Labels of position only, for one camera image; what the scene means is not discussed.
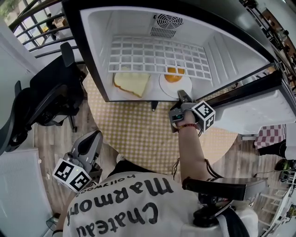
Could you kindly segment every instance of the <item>red bracelet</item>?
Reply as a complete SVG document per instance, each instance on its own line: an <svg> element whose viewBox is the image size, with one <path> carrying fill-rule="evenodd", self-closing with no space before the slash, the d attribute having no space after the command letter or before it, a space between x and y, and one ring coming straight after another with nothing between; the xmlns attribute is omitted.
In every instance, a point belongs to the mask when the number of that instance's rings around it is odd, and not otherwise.
<svg viewBox="0 0 296 237"><path fill-rule="evenodd" d="M195 127L195 129L197 129L197 125L196 124L185 124L185 125L181 125L180 127L178 127L178 132L185 127Z"/></svg>

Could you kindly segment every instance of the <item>bread slice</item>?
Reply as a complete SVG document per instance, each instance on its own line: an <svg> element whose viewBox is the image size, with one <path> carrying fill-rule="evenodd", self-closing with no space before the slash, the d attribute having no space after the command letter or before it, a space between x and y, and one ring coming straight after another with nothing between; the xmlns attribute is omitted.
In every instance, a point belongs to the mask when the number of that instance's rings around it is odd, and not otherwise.
<svg viewBox="0 0 296 237"><path fill-rule="evenodd" d="M114 86L142 98L149 77L148 73L117 72L114 76Z"/></svg>

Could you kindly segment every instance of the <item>white plate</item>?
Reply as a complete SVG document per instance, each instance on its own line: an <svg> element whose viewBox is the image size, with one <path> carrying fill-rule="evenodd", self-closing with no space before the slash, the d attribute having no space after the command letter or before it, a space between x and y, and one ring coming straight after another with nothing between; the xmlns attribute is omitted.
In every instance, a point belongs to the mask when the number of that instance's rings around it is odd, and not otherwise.
<svg viewBox="0 0 296 237"><path fill-rule="evenodd" d="M170 83L165 79L165 75L161 74L159 77L159 85L164 93L173 98L179 98L179 90L185 90L185 92L191 96L192 82L188 76L182 76L181 80Z"/></svg>
<svg viewBox="0 0 296 237"><path fill-rule="evenodd" d="M117 88L118 94L127 100L142 100L142 98L144 98L147 94L150 93L150 91L152 90L152 87L153 87L153 80L151 79L151 75L150 75L141 98L137 97L136 95L134 95L132 93L123 91L123 90L119 89L118 87L116 87L116 88Z"/></svg>

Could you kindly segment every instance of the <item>hand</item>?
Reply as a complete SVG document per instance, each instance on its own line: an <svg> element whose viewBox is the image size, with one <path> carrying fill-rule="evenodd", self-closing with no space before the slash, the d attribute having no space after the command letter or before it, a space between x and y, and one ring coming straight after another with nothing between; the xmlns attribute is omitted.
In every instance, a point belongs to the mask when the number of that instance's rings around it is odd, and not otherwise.
<svg viewBox="0 0 296 237"><path fill-rule="evenodd" d="M184 119L180 122L177 122L176 126L180 127L185 124L194 124L194 123L195 123L195 117L193 115L193 112L190 110L185 110Z"/></svg>

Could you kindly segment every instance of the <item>refrigerator fan vent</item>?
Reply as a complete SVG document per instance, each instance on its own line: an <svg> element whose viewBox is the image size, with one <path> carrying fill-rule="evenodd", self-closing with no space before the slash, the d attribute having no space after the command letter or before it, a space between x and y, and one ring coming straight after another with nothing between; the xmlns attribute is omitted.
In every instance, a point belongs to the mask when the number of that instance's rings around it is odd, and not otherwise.
<svg viewBox="0 0 296 237"><path fill-rule="evenodd" d="M160 14L157 17L157 24L163 29L175 29L183 24L182 18Z"/></svg>
<svg viewBox="0 0 296 237"><path fill-rule="evenodd" d="M175 33L176 33L176 31L152 27L150 35L154 36L154 37L162 37L162 38L171 39L175 35Z"/></svg>

